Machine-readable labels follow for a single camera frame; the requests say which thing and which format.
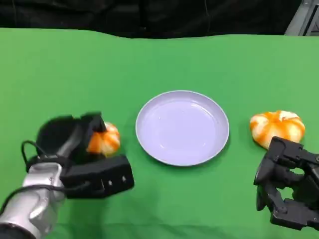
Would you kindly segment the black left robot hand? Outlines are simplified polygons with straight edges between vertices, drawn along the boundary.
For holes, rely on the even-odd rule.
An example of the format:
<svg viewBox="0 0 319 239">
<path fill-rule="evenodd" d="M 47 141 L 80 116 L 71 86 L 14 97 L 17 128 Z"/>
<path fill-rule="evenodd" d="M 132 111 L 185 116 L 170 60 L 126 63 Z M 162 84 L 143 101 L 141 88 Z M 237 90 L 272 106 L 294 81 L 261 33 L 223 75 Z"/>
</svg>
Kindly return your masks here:
<svg viewBox="0 0 319 239">
<path fill-rule="evenodd" d="M 39 156 L 65 157 L 75 164 L 89 161 L 87 152 L 94 133 L 106 131 L 100 112 L 86 113 L 78 118 L 59 116 L 47 121 L 38 131 L 36 152 Z"/>
</svg>

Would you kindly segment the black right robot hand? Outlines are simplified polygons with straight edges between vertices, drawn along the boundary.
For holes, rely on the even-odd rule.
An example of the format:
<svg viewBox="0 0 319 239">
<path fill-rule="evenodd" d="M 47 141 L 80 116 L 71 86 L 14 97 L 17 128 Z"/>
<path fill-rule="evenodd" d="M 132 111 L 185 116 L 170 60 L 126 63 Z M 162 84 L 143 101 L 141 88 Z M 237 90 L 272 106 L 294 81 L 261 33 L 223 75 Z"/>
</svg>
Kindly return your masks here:
<svg viewBox="0 0 319 239">
<path fill-rule="evenodd" d="M 274 225 L 319 228 L 319 156 L 302 144 L 272 137 L 255 179 L 256 208 L 268 208 Z"/>
</svg>

